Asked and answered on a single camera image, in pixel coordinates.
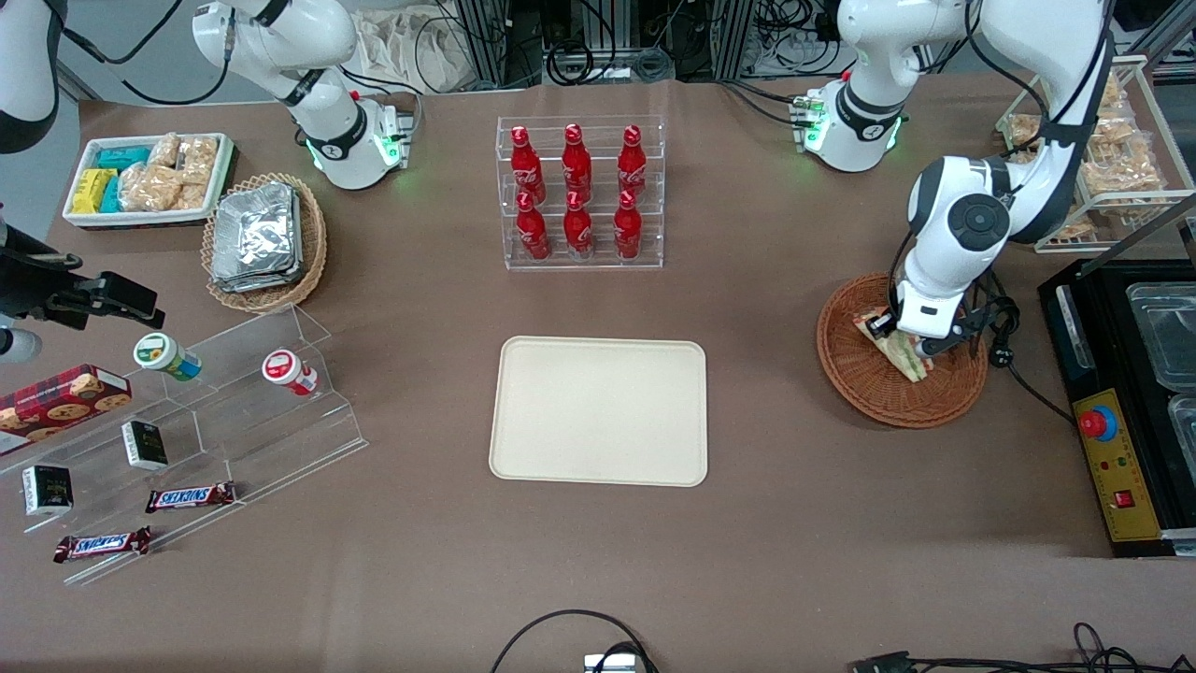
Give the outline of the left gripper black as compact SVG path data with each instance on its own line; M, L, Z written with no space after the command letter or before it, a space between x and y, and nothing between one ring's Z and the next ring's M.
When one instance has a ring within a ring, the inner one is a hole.
M994 306L995 302L975 302L975 305L966 308L964 316L962 316L962 339L964 339L970 348L977 348L986 329L990 328L996 311ZM905 331L905 329L897 328L897 318L892 314L892 312L875 312L875 314L864 316L864 334L869 336L871 339L887 339L887 337L891 337L892 334L895 337L901 337L902 339L908 341L923 339L923 337L919 334L913 334Z

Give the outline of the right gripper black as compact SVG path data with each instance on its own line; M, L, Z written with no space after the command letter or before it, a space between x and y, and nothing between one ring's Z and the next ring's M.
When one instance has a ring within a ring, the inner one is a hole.
M100 273L93 280L77 274L84 261L77 253L60 253L17 230L1 225L1 312L14 320L56 322L83 331L91 316L114 316L161 329L165 311L157 308L158 294L117 273Z

